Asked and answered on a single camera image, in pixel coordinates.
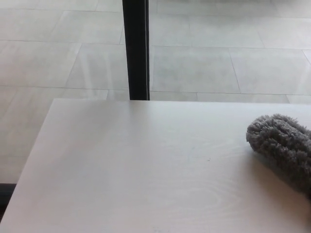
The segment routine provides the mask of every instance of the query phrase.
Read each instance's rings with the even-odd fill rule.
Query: tabletop
[[[310,203],[245,140],[307,105],[54,100],[0,233],[306,233]]]

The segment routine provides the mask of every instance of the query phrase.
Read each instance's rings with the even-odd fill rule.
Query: gray microfiber duster
[[[288,116],[261,116],[248,126],[246,140],[311,198],[310,130]]]

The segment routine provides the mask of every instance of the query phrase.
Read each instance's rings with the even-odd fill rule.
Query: floor tile
[[[128,89],[124,45],[83,44],[66,87]]]
[[[121,13],[123,11],[122,0],[99,0],[96,11]]]
[[[63,99],[106,100],[108,90],[66,89]]]
[[[288,103],[285,95],[198,93],[202,102]]]
[[[98,0],[40,0],[37,9],[95,11]]]
[[[160,14],[207,16],[217,15],[216,3],[191,0],[159,0],[157,12]]]
[[[239,93],[227,49],[155,47],[154,91]]]
[[[7,46],[8,43],[9,43],[9,41],[5,41],[5,40],[0,41],[0,53],[5,48],[5,46]]]
[[[1,40],[47,40],[60,11],[0,9]]]
[[[0,126],[0,158],[7,156],[28,157],[40,127],[18,126],[2,129]]]
[[[158,101],[197,101],[196,93],[151,91],[151,100]]]
[[[190,17],[195,47],[263,48],[258,32],[247,17]]]
[[[80,44],[11,41],[0,53],[0,85],[63,87]]]
[[[219,0],[216,6],[218,13],[223,16],[279,16],[275,5],[267,0]]]
[[[149,0],[149,13],[157,13],[157,0]]]
[[[62,97],[64,91],[63,88],[18,87],[0,128],[40,128],[53,99]]]
[[[287,95],[290,103],[311,104],[311,96]]]
[[[122,28],[122,34],[120,39],[120,45],[125,45],[125,32],[124,32],[124,26]]]
[[[311,65],[301,50],[229,51],[242,93],[311,94]]]
[[[27,157],[54,98],[63,88],[20,87],[0,121],[0,157]]]
[[[311,50],[303,50],[306,58],[308,59],[309,63],[311,64]]]
[[[40,0],[1,0],[0,8],[34,9]]]
[[[17,183],[28,157],[0,156],[0,183]]]
[[[122,27],[122,13],[65,11],[52,41],[118,44]]]
[[[311,1],[309,0],[272,0],[282,17],[311,17]]]
[[[16,88],[9,86],[0,86],[0,119],[8,109],[14,95]]]
[[[130,100],[129,91],[109,90],[107,100],[126,101]]]
[[[258,17],[253,22],[266,48],[311,49],[311,19]]]
[[[150,43],[158,46],[191,46],[188,16],[150,15]]]

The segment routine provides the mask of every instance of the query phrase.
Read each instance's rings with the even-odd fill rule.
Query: black window frame
[[[149,0],[122,0],[130,100],[150,100]]]

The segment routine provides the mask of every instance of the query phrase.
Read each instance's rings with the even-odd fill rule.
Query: tiled floor
[[[151,99],[311,103],[310,0],[150,0]],[[121,0],[0,0],[0,182],[53,98],[128,100]]]

